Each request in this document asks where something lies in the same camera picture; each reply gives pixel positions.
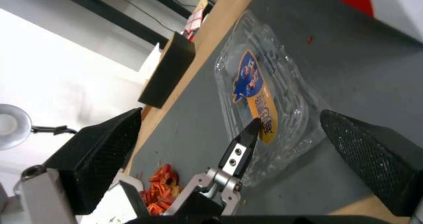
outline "shredded carrots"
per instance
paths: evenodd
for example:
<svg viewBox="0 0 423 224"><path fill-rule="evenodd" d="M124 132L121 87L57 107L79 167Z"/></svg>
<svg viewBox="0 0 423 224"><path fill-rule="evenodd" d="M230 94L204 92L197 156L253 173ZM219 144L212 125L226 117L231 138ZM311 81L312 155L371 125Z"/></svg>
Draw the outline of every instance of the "shredded carrots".
<svg viewBox="0 0 423 224"><path fill-rule="evenodd" d="M181 193L178 175L171 165L165 164L148 180L150 188L139 194L150 215L162 215Z"/></svg>

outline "gray tabletop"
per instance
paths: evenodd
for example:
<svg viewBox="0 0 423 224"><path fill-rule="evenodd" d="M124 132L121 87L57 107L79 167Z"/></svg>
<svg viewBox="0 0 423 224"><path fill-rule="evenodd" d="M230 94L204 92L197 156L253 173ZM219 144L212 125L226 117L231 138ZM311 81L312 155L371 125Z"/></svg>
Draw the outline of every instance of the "gray tabletop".
<svg viewBox="0 0 423 224"><path fill-rule="evenodd" d="M421 44L337 0L252 0L248 8L334 111L423 144ZM136 155L132 175L142 171L145 185L159 161L174 166L182 186L218 164L228 138L213 67L226 38ZM325 214L368 195L324 140L276 177L245 188L238 214Z"/></svg>

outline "bolt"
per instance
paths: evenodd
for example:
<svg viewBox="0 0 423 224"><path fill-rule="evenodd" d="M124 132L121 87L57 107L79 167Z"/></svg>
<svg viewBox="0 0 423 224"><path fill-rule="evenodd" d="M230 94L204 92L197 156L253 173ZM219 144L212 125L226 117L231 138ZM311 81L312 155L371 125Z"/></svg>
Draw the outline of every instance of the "bolt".
<svg viewBox="0 0 423 224"><path fill-rule="evenodd" d="M235 165L237 164L237 162L236 162L234 159L230 159L230 160L229 160L229 164L230 164L231 166L235 166Z"/></svg>
<svg viewBox="0 0 423 224"><path fill-rule="evenodd" d="M28 179L32 179L33 177L37 177L40 174L43 174L45 171L46 167L44 167L44 165L31 166L22 172L21 181L25 182Z"/></svg>
<svg viewBox="0 0 423 224"><path fill-rule="evenodd" d="M242 183L241 182L237 182L237 184L234 187L234 190L237 192L241 192L242 190Z"/></svg>

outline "clear plastic container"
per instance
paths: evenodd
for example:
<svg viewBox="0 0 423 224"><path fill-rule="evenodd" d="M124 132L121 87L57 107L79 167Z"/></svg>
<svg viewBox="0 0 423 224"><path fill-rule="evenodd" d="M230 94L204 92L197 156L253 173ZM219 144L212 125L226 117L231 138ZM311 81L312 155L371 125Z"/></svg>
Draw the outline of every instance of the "clear plastic container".
<svg viewBox="0 0 423 224"><path fill-rule="evenodd" d="M274 176L325 137L319 114L326 102L252 12L236 23L216 61L215 78L229 140L254 117L263 122L244 185Z"/></svg>

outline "sticker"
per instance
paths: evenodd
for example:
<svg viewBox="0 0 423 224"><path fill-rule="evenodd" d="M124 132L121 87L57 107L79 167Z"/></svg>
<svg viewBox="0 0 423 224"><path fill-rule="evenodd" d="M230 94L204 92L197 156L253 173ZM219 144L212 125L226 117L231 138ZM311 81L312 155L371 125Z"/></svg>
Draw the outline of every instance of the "sticker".
<svg viewBox="0 0 423 224"><path fill-rule="evenodd" d="M252 116L261 119L260 140L265 143L273 141L278 130L278 113L257 59L250 50L244 52L239 62L233 96L233 102L245 98Z"/></svg>

